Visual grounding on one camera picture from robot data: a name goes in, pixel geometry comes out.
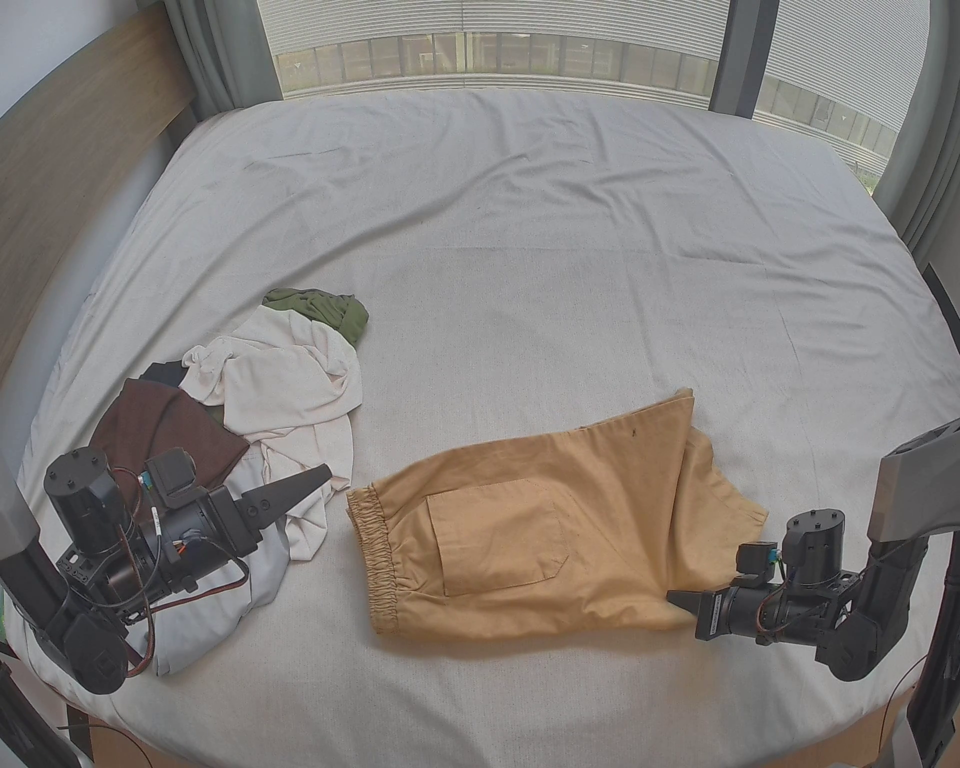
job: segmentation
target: wooden headboard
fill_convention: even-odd
[[[0,380],[60,260],[194,95],[154,3],[0,117]]]

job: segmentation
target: gray curtain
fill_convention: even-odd
[[[153,0],[137,0],[142,8]],[[163,0],[197,87],[194,115],[283,98],[256,0]]]
[[[874,200],[921,272],[960,216],[960,3],[930,0],[924,67]],[[960,253],[951,258],[960,258]]]

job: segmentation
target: floor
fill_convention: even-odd
[[[905,705],[908,696],[909,692],[896,699],[891,712],[896,712]],[[876,711],[842,733],[799,750],[793,755],[767,763],[763,768],[828,768],[834,762],[855,766],[867,765],[876,759],[882,716],[882,710]],[[892,719],[891,714],[887,719],[887,728]],[[960,730],[960,720],[958,720],[958,730]],[[141,765],[146,768],[143,756],[119,733],[101,729],[94,729],[91,733],[93,756],[97,768],[136,768]],[[203,768],[203,766],[168,757],[145,745],[144,750],[150,756],[153,768]],[[960,736],[950,744],[947,754],[938,763],[937,768],[960,768]]]

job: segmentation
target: khaki pants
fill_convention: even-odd
[[[373,627],[498,639],[693,620],[668,589],[736,572],[767,515],[713,465],[693,393],[592,426],[468,445],[348,494]]]

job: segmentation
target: mattress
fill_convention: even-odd
[[[717,466],[769,510],[847,514],[866,562],[877,462],[960,414],[960,357],[909,253],[835,153],[726,115],[536,91],[265,104],[191,133],[84,304],[33,423],[42,492],[153,361],[238,326],[275,286],[371,321],[356,486],[457,445],[563,430],[689,386]],[[881,706],[925,651],[946,537],[897,647],[841,683],[812,649],[622,630],[487,644],[372,632],[346,500],[317,556],[183,672],[70,701],[216,766],[746,766]]]

